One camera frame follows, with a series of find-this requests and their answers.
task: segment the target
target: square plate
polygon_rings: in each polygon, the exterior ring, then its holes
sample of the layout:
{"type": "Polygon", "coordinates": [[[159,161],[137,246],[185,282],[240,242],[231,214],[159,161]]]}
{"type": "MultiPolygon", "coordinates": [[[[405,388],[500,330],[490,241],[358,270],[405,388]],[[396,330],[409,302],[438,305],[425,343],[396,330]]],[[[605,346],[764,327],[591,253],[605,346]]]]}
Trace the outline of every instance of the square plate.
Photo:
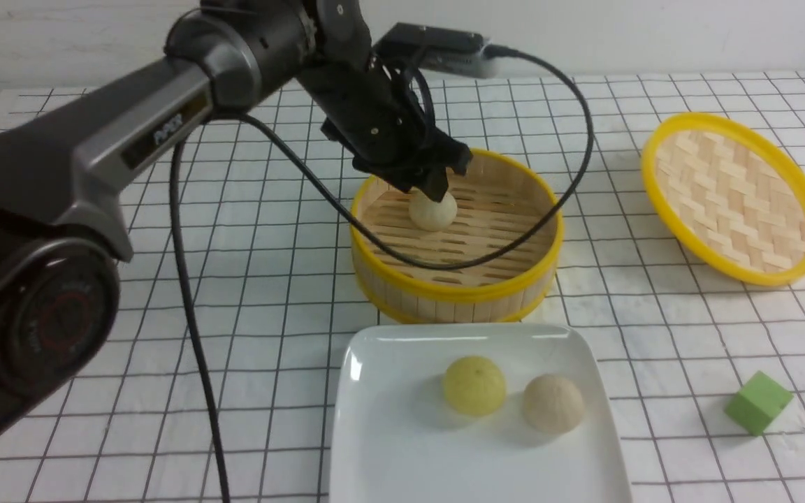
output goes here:
{"type": "Polygon", "coordinates": [[[344,503],[630,503],[629,478],[597,363],[572,328],[527,323],[399,325],[349,342],[338,386],[331,499],[344,503]],[[508,400],[480,419],[454,413],[441,379],[463,356],[505,374],[508,400]],[[560,373],[586,415],[555,437],[523,420],[531,379],[560,373]]]}

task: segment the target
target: bamboo basket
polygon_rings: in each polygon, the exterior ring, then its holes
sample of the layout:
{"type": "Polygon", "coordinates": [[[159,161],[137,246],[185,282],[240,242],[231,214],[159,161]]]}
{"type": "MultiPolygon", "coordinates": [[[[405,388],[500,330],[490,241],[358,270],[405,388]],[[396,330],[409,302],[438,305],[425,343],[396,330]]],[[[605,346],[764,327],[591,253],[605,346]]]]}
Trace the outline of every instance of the bamboo basket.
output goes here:
{"type": "Polygon", "coordinates": [[[762,136],[675,115],[648,140],[642,173],[662,222],[713,268],[760,286],[805,276],[805,174],[762,136]]]}
{"type": "MultiPolygon", "coordinates": [[[[459,210],[440,232],[409,219],[409,196],[372,176],[358,190],[352,213],[387,245],[427,262],[460,262],[507,245],[533,227],[556,202],[546,182],[526,166],[486,150],[466,176],[449,173],[459,210]]],[[[351,227],[358,285],[381,312],[402,323],[520,321],[553,286],[563,242],[561,213],[523,245],[482,266],[456,271],[415,268],[394,260],[351,227]]]]}

